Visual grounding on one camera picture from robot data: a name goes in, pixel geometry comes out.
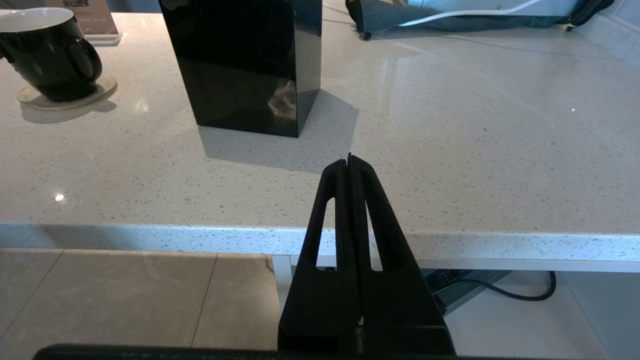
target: floor tile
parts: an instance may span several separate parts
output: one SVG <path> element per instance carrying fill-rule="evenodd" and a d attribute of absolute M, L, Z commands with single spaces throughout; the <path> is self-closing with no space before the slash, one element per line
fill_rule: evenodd
<path fill-rule="evenodd" d="M 274 350 L 279 319 L 271 258 L 220 254 L 193 347 Z"/>
<path fill-rule="evenodd" d="M 54 343 L 189 346 L 215 254 L 66 250 L 0 343 L 31 359 Z"/>
<path fill-rule="evenodd" d="M 61 252 L 0 249 L 0 339 Z"/>

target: black rectangular block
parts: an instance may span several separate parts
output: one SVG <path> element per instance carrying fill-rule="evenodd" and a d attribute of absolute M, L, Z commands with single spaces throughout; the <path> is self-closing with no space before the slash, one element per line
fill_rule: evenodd
<path fill-rule="evenodd" d="M 320 89 L 322 0 L 159 0 L 199 125 L 298 137 Z"/>

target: speckled countertop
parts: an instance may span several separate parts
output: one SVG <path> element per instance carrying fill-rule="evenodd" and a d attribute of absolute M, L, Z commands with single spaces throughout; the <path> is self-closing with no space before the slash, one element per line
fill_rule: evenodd
<path fill-rule="evenodd" d="M 640 71 L 578 34 L 364 42 L 325 8 L 322 90 L 294 139 L 197 127 L 162 17 L 114 17 L 107 101 L 21 109 L 0 61 L 0 246 L 297 254 L 322 169 L 352 152 L 421 261 L 640 271 Z"/>

